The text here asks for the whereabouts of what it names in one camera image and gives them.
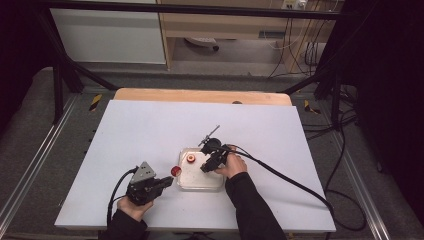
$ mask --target hand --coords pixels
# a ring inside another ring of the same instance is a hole
[[[153,206],[153,201],[146,203],[142,206],[137,206],[125,196],[118,201],[118,209],[132,217],[134,220],[140,222],[143,219],[144,213]]]
[[[237,149],[234,146],[230,146],[230,148],[234,151]],[[225,165],[225,167],[218,168],[215,170],[215,172],[218,174],[222,174],[227,178],[232,178],[238,173],[247,172],[247,165],[239,155],[230,152],[228,153],[227,164]]]

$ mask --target white table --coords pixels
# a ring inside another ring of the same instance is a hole
[[[179,152],[213,137],[236,144],[281,173],[324,196],[295,107],[221,103],[112,100],[55,225],[105,229],[107,204],[118,179],[147,161],[169,176]],[[247,161],[256,187],[287,232],[335,231],[318,199]],[[117,196],[125,193],[128,177]],[[182,191],[174,181],[145,215],[150,231],[232,231],[235,209],[219,192]]]

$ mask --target jacket sleeve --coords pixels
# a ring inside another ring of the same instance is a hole
[[[140,240],[147,229],[147,224],[141,220],[137,222],[121,210],[116,210],[107,230],[100,240]]]
[[[283,229],[247,172],[227,179],[225,189],[236,208],[242,240],[286,239]]]

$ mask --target red object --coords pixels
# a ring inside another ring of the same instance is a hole
[[[180,167],[178,167],[178,166],[173,167],[173,168],[171,169],[171,174],[172,174],[172,176],[174,176],[174,177],[178,177],[178,176],[180,176],[180,174],[181,174],[181,168],[180,168]]]
[[[193,154],[189,154],[187,156],[187,162],[193,163],[194,161],[196,161],[196,157]]]

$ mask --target white wall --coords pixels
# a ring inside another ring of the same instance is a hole
[[[157,13],[67,9],[51,12],[65,49],[75,61],[165,64]]]

